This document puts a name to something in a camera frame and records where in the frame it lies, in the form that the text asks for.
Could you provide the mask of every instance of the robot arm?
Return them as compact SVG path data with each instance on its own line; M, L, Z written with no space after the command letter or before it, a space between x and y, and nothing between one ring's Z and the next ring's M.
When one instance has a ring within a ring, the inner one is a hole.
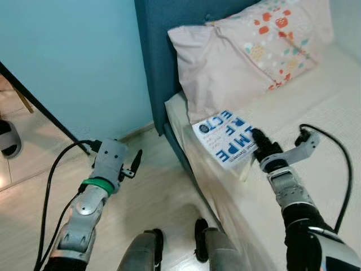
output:
M289 165L308 158L319 143L316 133L301 130L296 148L283 152L277 142L253 129L254 155L281 206L286 228L288 270L360 270L357 254L327 225L301 179Z
M127 152L128 147L118 141L103 141L94 171L82 183L82 193L74 198L69 221L61 229L44 271L86 269L95 242L95 226L107 199L119 191L124 177L133 178L138 170L142 151L130 170L123 169Z

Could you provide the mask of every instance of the black stand leg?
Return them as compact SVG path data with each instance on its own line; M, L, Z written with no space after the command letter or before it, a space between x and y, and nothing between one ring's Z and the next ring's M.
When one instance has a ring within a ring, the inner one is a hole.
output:
M23 96L26 97L40 112L42 112L56 127L58 127L67 137L69 137L73 142L77 142L78 139L63 125L59 120L56 119L34 96L26 89L22 83L16 79L14 75L0 62L0 74L6 78L11 85L15 87ZM90 155L84 145L79 145L87 155Z

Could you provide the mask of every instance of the white bed sheet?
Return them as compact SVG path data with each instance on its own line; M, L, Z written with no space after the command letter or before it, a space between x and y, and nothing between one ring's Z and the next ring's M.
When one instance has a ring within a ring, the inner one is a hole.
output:
M261 128L287 150L298 136L298 125L310 123L339 138L354 164L354 188L341 238L361 255L361 96L360 64L335 46L314 70L267 93L235 113ZM175 136L195 177L252 270L286 270L284 225L275 195L258 163L224 171L203 149L187 117L184 94L166 102ZM342 153L326 138L311 158L294 165L326 222L334 225L346 189Z

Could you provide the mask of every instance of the booklet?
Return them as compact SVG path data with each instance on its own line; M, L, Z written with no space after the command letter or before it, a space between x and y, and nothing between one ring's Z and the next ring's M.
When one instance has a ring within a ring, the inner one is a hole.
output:
M228 110L192 127L202 145L224 169L233 168L257 149L252 126Z

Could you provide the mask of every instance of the upholstered headboard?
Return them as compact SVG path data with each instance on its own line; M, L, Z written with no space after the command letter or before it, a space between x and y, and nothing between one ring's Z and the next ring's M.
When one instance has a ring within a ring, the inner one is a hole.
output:
M153 119L159 134L168 122L164 102L181 90L176 52L167 31L237 13L257 0L134 0Z

